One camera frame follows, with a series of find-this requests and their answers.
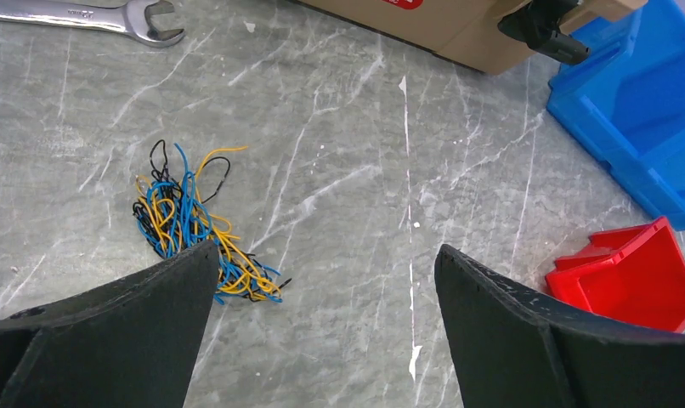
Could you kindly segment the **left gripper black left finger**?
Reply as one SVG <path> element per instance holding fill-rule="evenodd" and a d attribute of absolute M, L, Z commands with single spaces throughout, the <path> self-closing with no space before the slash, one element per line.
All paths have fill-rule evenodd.
<path fill-rule="evenodd" d="M 0 320 L 0 407 L 182 406 L 217 278 L 200 243 Z"/>

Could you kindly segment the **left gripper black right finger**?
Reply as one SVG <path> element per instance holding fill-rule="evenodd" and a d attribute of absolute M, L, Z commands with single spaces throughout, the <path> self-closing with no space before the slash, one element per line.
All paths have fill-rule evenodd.
<path fill-rule="evenodd" d="M 434 279 L 467 407 L 685 407 L 685 334 L 569 306 L 450 245 Z"/>

